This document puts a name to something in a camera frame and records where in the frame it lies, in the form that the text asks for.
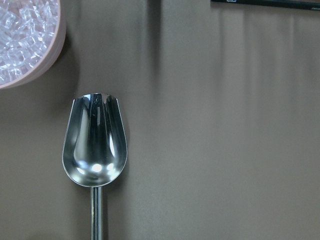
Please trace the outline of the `stainless steel ice scoop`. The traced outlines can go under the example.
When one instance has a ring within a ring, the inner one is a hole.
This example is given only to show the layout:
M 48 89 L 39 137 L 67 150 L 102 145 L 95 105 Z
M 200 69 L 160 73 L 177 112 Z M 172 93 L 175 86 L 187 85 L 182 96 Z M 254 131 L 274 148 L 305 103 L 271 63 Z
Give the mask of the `stainless steel ice scoop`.
M 90 189 L 92 240 L 103 239 L 103 187 L 124 170 L 128 147 L 118 99 L 92 93 L 73 100 L 62 164 L 77 185 Z

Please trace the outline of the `pink bowl of ice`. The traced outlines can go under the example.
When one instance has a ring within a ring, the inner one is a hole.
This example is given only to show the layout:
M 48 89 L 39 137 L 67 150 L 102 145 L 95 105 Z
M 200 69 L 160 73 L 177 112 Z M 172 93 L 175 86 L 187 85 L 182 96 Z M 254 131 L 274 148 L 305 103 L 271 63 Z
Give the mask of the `pink bowl of ice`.
M 35 80 L 58 59 L 66 19 L 59 0 L 0 2 L 0 87 Z

